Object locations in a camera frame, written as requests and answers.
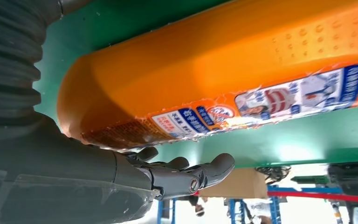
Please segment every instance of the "gray robotic arm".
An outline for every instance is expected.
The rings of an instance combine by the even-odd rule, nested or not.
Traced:
[[[46,29],[88,2],[0,0],[0,223],[128,221],[143,216],[152,199],[193,194],[234,168],[228,154],[187,168],[184,158],[148,163],[141,154],[86,146],[34,111],[41,101],[32,88],[40,78],[34,63]]]

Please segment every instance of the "person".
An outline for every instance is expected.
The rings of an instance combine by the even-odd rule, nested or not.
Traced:
[[[240,108],[241,116],[255,116],[260,115],[262,112],[267,111],[268,107],[264,105],[247,107],[246,105]]]
[[[259,216],[259,218],[261,219],[261,223],[260,224],[272,224],[271,218],[267,217],[267,216]]]
[[[199,200],[198,195],[190,195],[190,196],[184,196],[184,197],[178,197],[176,200],[179,201],[189,201],[189,203],[194,206],[195,215],[198,217],[202,217],[205,214],[204,207],[198,203]]]

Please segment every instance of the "blue metal frame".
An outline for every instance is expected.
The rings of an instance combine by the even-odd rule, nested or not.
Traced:
[[[176,198],[172,199],[172,207],[169,208],[169,209],[163,209],[163,202],[162,201],[158,202],[157,224],[161,224],[161,218],[163,216],[163,210],[172,210],[171,224],[175,224],[176,223],[176,218],[175,218]]]
[[[235,204],[239,202],[240,203],[240,213],[235,213]],[[245,206],[246,203],[242,199],[230,199],[230,218],[231,218],[231,224],[235,224],[235,216],[241,215],[241,224],[245,224],[245,217],[246,217],[246,210]]]
[[[268,191],[279,191],[280,187],[278,185],[268,186]],[[281,220],[281,209],[279,208],[279,198],[270,197],[271,203],[269,208],[271,210],[271,221],[272,224],[282,224]]]
[[[280,188],[275,186],[268,186],[268,191],[274,192],[298,192],[294,188]],[[301,188],[301,191],[304,193],[323,193],[323,194],[342,194],[342,189],[340,188]]]

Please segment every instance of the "green surface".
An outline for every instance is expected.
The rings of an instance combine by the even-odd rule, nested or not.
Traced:
[[[81,55],[108,47],[164,26],[224,0],[96,0],[48,29],[44,58],[37,64],[42,94],[36,109],[56,120],[59,85]],[[192,164],[211,161],[222,152],[236,158],[237,167],[269,164],[358,161],[358,108],[239,130],[159,147],[157,159],[184,156]]]

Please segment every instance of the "orange bottle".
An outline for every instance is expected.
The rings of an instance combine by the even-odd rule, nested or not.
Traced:
[[[358,0],[237,0],[86,55],[65,134],[116,149],[358,106]]]

